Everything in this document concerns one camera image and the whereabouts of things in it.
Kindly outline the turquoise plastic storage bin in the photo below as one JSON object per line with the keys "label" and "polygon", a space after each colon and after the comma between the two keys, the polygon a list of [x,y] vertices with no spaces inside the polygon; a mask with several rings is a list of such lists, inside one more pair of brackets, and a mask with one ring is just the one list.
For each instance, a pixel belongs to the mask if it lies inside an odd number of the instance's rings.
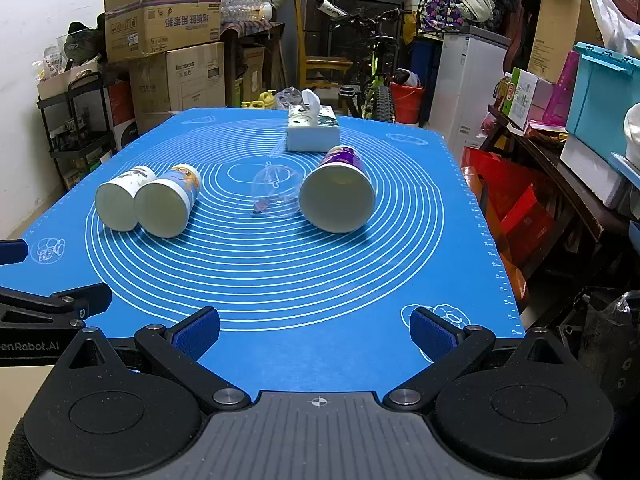
{"label": "turquoise plastic storage bin", "polygon": [[626,153],[624,118],[639,102],[639,60],[578,42],[575,87],[566,130],[603,159]]}

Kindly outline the dark wooden side table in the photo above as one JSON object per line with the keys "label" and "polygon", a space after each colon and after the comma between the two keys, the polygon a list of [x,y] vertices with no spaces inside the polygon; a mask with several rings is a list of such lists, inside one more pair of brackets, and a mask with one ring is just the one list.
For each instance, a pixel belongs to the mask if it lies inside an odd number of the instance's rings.
{"label": "dark wooden side table", "polygon": [[512,133],[506,128],[506,115],[493,105],[488,106],[488,112],[495,118],[498,127],[484,141],[480,147],[482,151],[531,162],[551,180],[558,193],[568,201],[584,229],[596,242],[604,234],[622,235],[627,232],[628,219],[605,207],[588,186],[561,162],[559,155],[540,146],[531,138]]}

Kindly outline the white chest freezer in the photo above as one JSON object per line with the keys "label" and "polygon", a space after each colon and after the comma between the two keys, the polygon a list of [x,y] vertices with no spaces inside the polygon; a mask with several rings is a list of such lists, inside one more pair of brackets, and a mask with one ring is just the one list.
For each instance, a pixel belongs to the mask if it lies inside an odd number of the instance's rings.
{"label": "white chest freezer", "polygon": [[455,159],[467,146],[482,144],[480,125],[504,75],[509,44],[509,38],[476,26],[444,36],[428,126],[442,135]]}

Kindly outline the lower cardboard box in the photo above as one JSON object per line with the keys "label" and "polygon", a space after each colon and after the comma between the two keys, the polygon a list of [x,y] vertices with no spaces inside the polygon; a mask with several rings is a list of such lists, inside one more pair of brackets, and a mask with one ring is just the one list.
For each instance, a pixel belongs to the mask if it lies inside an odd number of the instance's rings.
{"label": "lower cardboard box", "polygon": [[184,110],[226,106],[222,42],[138,58],[128,68],[141,133]]}

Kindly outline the white grey print paper cup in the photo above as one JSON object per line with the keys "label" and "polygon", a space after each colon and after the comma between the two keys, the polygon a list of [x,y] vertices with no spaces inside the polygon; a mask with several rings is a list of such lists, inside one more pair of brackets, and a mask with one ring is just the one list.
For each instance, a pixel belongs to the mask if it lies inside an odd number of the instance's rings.
{"label": "white grey print paper cup", "polygon": [[134,198],[143,185],[156,178],[148,166],[135,166],[96,189],[94,206],[104,226],[117,232],[133,230],[138,219],[134,212]]}

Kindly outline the bicycle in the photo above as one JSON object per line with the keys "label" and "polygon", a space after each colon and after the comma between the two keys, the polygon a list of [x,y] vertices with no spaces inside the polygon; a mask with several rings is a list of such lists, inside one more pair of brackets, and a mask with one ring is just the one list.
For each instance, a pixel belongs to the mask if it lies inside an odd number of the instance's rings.
{"label": "bicycle", "polygon": [[344,50],[352,66],[337,89],[341,112],[393,122],[395,105],[390,83],[398,66],[404,10],[394,6],[371,18],[362,9],[348,13],[329,0],[320,0],[317,10],[330,18],[331,32],[349,34]]}

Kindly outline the red bucket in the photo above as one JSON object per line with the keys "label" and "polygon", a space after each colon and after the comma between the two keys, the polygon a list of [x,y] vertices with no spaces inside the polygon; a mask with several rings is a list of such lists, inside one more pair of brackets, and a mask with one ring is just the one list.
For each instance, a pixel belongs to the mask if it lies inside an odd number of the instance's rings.
{"label": "red bucket", "polygon": [[424,89],[406,84],[390,84],[395,107],[395,120],[401,124],[414,125],[419,122]]}

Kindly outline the blue orange print paper cup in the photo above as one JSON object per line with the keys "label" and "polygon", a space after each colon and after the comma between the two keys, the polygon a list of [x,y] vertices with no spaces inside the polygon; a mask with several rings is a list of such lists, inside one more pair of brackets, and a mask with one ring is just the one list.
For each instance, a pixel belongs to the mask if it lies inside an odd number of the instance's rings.
{"label": "blue orange print paper cup", "polygon": [[201,175],[187,164],[172,166],[142,185],[134,198],[134,212],[145,232],[160,238],[180,235],[201,191]]}

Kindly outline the upper cardboard box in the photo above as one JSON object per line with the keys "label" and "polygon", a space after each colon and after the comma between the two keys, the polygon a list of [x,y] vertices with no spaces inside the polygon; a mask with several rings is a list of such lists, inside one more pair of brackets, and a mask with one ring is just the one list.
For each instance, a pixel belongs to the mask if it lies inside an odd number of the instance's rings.
{"label": "upper cardboard box", "polygon": [[104,0],[111,63],[217,42],[221,0]]}

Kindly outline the black metal shelf rack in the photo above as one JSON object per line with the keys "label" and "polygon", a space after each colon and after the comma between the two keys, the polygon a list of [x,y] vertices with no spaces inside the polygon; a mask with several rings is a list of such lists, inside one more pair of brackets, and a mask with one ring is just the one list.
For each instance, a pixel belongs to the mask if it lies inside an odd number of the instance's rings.
{"label": "black metal shelf rack", "polygon": [[[101,125],[91,123],[89,107],[80,108],[78,100],[85,96],[98,99],[96,119]],[[62,125],[52,128],[48,112],[60,106],[66,116]],[[37,107],[58,180],[64,192],[68,192],[116,148],[105,78],[100,72],[83,70],[72,82],[64,84],[60,93],[45,99],[40,96]]]}

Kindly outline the blue silicone baking mat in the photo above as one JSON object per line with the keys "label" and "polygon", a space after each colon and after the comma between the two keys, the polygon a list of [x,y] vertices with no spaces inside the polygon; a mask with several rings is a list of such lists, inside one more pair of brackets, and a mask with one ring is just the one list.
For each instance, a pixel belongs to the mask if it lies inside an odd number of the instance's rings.
{"label": "blue silicone baking mat", "polygon": [[[427,364],[409,316],[424,307],[500,338],[524,333],[506,271],[475,197],[442,137],[344,118],[376,204],[357,232],[330,234],[301,214],[258,214],[252,183],[269,165],[304,176],[316,154],[285,149],[274,110],[189,110],[145,133],[85,177],[26,233],[27,258],[3,286],[50,295],[94,283],[113,299],[92,324],[128,337],[212,307],[220,336],[202,364],[249,394],[386,393]],[[163,240],[107,229],[96,188],[143,165],[185,164],[203,185],[186,229]]]}

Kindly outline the tall brown cardboard box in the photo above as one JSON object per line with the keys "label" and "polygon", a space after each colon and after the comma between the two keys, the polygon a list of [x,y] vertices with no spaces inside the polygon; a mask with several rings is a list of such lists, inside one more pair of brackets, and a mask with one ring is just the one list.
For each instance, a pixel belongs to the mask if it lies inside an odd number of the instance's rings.
{"label": "tall brown cardboard box", "polygon": [[541,0],[527,70],[555,84],[578,42],[603,46],[589,0]]}

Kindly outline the green white product box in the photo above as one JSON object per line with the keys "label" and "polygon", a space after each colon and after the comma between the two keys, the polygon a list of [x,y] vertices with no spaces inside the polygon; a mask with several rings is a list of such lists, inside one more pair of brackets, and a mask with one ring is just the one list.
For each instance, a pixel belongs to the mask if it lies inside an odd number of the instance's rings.
{"label": "green white product box", "polygon": [[538,77],[527,70],[514,68],[511,79],[506,90],[506,99],[502,106],[502,112],[521,130],[524,130],[528,123],[528,115],[532,107]]}

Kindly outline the white tissue box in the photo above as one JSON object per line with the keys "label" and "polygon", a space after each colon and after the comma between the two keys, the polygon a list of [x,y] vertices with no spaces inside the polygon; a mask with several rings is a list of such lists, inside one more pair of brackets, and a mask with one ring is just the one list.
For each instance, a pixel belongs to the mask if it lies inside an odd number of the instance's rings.
{"label": "white tissue box", "polygon": [[310,89],[300,92],[299,104],[288,108],[285,149],[294,153],[326,153],[341,143],[341,130],[333,108],[322,105]]}

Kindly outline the purple print paper cup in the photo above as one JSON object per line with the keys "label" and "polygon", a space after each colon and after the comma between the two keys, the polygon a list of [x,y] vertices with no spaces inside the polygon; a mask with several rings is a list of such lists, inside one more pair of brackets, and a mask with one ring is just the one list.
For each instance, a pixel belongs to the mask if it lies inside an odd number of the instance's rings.
{"label": "purple print paper cup", "polygon": [[362,228],[373,214],[375,201],[363,162],[348,145],[330,148],[303,180],[298,194],[303,216],[316,228],[334,234]]}

